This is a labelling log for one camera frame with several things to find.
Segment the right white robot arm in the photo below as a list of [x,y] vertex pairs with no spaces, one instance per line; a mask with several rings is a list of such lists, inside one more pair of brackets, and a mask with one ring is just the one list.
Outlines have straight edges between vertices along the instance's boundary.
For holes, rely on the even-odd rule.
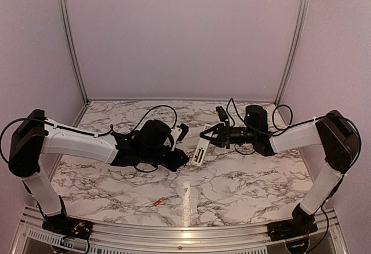
[[216,108],[220,123],[200,133],[200,138],[220,148],[231,145],[252,145],[263,157],[272,157],[290,150],[303,151],[316,147],[322,151],[323,165],[311,188],[292,212],[287,223],[292,235],[300,235],[310,225],[314,215],[339,189],[346,174],[359,158],[362,140],[359,130],[337,110],[320,117],[289,125],[272,132],[268,113],[259,105],[245,108],[243,126],[231,126],[227,111]]

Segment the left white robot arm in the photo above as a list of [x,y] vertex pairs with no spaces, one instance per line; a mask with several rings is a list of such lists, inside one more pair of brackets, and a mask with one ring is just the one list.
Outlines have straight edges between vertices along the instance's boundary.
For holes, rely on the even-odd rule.
[[149,164],[154,169],[163,166],[172,172],[189,161],[187,154],[176,147],[189,131],[185,124],[169,127],[152,119],[140,130],[127,134],[113,129],[94,133],[46,118],[40,109],[17,122],[19,126],[12,134],[9,157],[5,161],[10,172],[22,179],[51,225],[62,234],[69,233],[74,225],[65,213],[63,200],[39,164],[42,154],[70,155],[117,167]]

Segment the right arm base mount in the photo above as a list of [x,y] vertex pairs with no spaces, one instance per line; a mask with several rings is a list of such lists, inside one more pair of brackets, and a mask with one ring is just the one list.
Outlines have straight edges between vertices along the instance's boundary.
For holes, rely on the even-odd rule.
[[314,220],[301,224],[289,219],[268,223],[267,230],[271,241],[280,241],[314,233],[318,227]]

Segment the white remote control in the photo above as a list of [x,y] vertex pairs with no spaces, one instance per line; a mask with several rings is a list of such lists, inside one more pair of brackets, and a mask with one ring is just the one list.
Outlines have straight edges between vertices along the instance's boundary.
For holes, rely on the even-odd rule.
[[210,144],[210,141],[208,139],[205,139],[205,138],[202,138],[202,137],[199,138],[197,147],[195,149],[193,158],[191,160],[191,165],[193,165],[193,166],[201,166],[202,165],[202,163],[205,159],[209,144]]

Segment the orange AAA battery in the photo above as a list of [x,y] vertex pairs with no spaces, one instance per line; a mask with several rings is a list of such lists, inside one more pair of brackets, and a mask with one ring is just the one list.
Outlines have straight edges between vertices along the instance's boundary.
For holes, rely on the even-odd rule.
[[163,203],[165,200],[166,200],[166,198],[161,198],[161,199],[157,200],[157,201],[154,203],[154,206],[158,206],[158,205],[160,205],[160,204]]

